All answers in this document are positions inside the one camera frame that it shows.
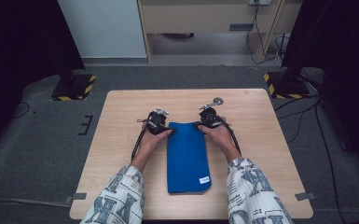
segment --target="white wall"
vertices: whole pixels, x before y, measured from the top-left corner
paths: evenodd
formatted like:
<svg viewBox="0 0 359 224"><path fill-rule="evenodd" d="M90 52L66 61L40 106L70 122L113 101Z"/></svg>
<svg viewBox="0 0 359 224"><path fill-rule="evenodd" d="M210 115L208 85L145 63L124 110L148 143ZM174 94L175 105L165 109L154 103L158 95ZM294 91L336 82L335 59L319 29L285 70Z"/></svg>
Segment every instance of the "white wall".
<svg viewBox="0 0 359 224"><path fill-rule="evenodd" d="M82 58L146 58L136 0L59 0Z"/></svg>

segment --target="wooden tabletop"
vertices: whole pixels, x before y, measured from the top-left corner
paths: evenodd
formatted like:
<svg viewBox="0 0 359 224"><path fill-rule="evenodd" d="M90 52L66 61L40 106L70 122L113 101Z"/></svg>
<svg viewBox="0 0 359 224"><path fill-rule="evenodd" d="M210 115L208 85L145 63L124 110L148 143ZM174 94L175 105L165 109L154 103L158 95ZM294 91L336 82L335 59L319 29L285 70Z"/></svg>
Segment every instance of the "wooden tabletop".
<svg viewBox="0 0 359 224"><path fill-rule="evenodd" d="M199 107L213 98L224 100L214 109L232 126L242 155L257 164L280 196L292 218L310 218L309 200L298 201L304 192L269 96L262 89L110 91L96 129L89 156L70 216L81 219L109 179L130 163L142 123L157 107L170 112L170 121L200 120ZM167 190L167 141L160 142L145 171L144 219L228 219L226 179L228 165L223 153L205 135L212 186L201 195L170 195Z"/></svg>

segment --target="yellow black hazard tape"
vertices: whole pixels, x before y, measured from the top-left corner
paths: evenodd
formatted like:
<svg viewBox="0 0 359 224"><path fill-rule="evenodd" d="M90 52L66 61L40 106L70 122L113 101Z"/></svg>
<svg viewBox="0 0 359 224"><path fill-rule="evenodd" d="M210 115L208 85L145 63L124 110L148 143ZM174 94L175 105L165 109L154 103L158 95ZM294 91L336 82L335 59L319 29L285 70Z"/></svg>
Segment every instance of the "yellow black hazard tape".
<svg viewBox="0 0 359 224"><path fill-rule="evenodd" d="M299 99L299 98L305 98L309 97L309 94L279 94L274 88L274 85L271 82L271 79L269 78L269 74L264 74L264 80L267 83L267 86L269 88L269 94L273 99Z"/></svg>
<svg viewBox="0 0 359 224"><path fill-rule="evenodd" d="M89 96L90 91L92 89L92 86L94 85L95 78L97 78L97 76L88 76L88 77L90 77L90 79L86 80L87 83L85 85L85 89L83 91L81 91L80 94L75 95L75 96L73 96L73 95L71 96L67 93L58 94L58 95L54 95L54 96L52 95L51 100L52 101L72 101L72 100L87 99L87 97Z"/></svg>

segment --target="blue towel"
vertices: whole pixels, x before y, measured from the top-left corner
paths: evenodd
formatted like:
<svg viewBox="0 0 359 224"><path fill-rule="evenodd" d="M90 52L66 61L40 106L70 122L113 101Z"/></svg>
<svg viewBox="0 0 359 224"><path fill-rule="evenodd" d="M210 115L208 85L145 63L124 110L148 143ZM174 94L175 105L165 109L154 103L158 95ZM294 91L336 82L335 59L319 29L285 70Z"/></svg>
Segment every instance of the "blue towel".
<svg viewBox="0 0 359 224"><path fill-rule="evenodd" d="M169 193L203 192L211 185L204 134L193 123L171 122L176 132L168 137Z"/></svg>

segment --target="patterned sleeve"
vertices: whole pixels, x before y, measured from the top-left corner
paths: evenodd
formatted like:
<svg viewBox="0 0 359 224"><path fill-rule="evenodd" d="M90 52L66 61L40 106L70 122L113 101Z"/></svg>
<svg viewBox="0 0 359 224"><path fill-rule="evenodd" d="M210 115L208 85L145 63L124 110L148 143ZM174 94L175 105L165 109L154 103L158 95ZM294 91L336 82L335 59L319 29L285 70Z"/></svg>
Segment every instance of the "patterned sleeve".
<svg viewBox="0 0 359 224"><path fill-rule="evenodd" d="M228 165L229 223L294 223L263 172L250 160Z"/></svg>
<svg viewBox="0 0 359 224"><path fill-rule="evenodd" d="M142 223L144 180L133 166L124 166L110 179L80 223Z"/></svg>

